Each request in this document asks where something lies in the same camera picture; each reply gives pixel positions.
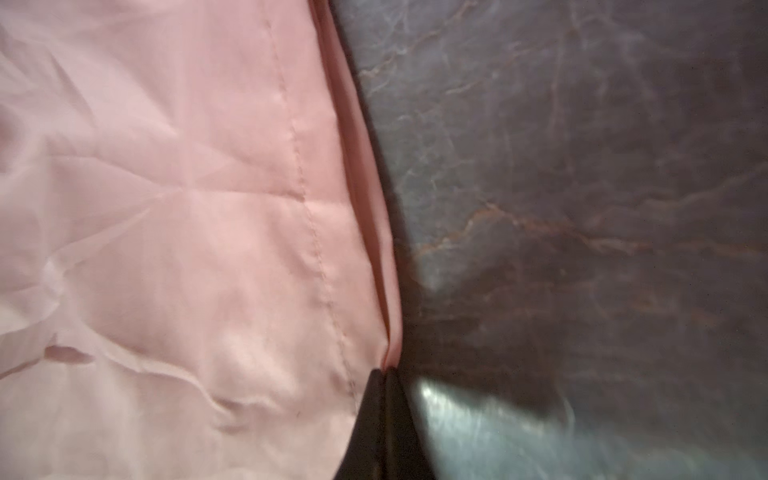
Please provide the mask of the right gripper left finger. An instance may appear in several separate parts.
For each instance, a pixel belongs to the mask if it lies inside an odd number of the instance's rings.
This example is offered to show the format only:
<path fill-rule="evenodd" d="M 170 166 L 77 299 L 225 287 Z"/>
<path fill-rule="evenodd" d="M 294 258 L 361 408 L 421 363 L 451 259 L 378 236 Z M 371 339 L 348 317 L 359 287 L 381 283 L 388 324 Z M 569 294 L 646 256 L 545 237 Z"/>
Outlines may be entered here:
<path fill-rule="evenodd" d="M 373 370 L 366 384 L 350 441 L 335 480 L 380 480 L 385 477 L 385 377 Z"/>

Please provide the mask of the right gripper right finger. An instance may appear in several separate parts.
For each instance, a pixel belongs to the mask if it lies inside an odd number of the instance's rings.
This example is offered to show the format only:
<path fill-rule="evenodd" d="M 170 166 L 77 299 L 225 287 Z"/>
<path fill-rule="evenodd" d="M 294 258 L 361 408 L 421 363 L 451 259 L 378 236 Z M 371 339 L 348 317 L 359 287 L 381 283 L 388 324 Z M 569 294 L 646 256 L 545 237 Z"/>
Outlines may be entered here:
<path fill-rule="evenodd" d="M 385 473 L 392 480 L 435 480 L 394 368 L 385 374 Z"/>

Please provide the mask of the pink shorts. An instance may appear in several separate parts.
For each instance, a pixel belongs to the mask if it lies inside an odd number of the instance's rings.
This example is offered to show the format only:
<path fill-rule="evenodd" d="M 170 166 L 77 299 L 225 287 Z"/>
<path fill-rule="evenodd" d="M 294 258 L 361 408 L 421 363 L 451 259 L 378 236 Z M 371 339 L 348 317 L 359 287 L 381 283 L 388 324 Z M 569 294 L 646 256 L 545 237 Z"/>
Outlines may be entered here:
<path fill-rule="evenodd" d="M 330 479 L 402 317 L 325 1 L 1 5 L 1 475 Z"/>

